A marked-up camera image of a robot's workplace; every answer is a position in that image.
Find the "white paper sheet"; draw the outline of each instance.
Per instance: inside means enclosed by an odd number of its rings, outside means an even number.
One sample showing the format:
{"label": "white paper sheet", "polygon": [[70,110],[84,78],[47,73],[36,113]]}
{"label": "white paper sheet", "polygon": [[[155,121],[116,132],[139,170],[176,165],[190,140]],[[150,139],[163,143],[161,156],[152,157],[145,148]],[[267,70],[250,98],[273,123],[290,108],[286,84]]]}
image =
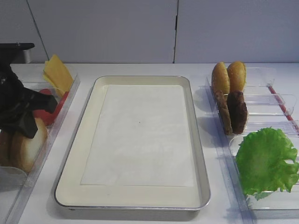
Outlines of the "white paper sheet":
{"label": "white paper sheet", "polygon": [[83,185],[194,186],[183,88],[110,85]]}

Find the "cheese slice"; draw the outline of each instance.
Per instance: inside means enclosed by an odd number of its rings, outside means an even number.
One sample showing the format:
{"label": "cheese slice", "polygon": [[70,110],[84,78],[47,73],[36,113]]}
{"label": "cheese slice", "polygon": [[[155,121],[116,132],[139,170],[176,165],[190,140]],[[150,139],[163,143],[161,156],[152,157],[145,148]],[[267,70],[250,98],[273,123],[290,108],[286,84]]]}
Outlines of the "cheese slice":
{"label": "cheese slice", "polygon": [[53,55],[49,61],[45,61],[44,79],[54,88],[58,88],[57,94],[62,97],[66,91],[69,91],[73,78],[68,69],[62,63],[57,55]]}

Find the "cabinet door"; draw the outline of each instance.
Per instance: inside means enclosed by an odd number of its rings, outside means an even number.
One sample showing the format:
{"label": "cabinet door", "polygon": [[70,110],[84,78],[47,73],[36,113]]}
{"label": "cabinet door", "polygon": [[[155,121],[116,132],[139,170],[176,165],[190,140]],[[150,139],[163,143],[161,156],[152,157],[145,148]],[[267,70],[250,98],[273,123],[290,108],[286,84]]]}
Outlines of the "cabinet door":
{"label": "cabinet door", "polygon": [[32,42],[30,60],[47,60],[26,0],[0,0],[0,43]]}
{"label": "cabinet door", "polygon": [[48,55],[69,63],[172,63],[177,0],[28,0]]}
{"label": "cabinet door", "polygon": [[298,0],[180,0],[176,63],[299,62]]}

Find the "meat patty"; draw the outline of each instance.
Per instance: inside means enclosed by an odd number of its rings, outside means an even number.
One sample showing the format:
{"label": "meat patty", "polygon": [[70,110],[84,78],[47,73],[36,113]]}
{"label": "meat patty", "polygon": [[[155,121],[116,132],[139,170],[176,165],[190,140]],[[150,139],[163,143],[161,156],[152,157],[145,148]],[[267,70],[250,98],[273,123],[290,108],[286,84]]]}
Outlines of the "meat patty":
{"label": "meat patty", "polygon": [[224,133],[226,135],[230,135],[232,134],[233,129],[231,126],[231,120],[229,117],[229,111],[228,111],[228,106],[226,104],[226,100],[221,90],[217,90],[214,95],[216,98],[219,114],[223,123]]}
{"label": "meat patty", "polygon": [[243,93],[241,91],[229,93],[227,106],[233,133],[241,134],[245,128],[248,115]]}

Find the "red tomato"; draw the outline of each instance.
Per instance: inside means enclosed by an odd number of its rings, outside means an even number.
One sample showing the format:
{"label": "red tomato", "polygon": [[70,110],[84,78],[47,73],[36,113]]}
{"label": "red tomato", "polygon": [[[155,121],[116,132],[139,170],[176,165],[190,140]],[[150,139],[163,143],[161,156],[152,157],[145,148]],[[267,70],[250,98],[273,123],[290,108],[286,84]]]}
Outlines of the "red tomato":
{"label": "red tomato", "polygon": [[[51,95],[51,91],[49,89],[40,90],[40,93]],[[69,92],[64,93],[63,97],[61,98],[59,104],[57,105],[55,111],[52,114],[46,112],[45,110],[35,110],[33,111],[34,117],[42,119],[46,126],[53,124],[59,112],[61,111],[61,108],[64,105],[64,102],[68,95]]]}

